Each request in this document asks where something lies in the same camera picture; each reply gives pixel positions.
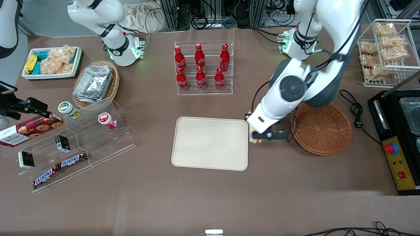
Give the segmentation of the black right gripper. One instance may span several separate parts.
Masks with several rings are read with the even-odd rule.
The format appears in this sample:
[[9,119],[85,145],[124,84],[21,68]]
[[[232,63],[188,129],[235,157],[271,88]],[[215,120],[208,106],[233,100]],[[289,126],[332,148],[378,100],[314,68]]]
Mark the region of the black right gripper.
[[[20,120],[21,114],[34,114],[48,116],[48,105],[33,97],[29,97],[27,101],[20,101],[15,95],[0,96],[0,115]],[[10,108],[19,103],[19,113],[10,111]]]

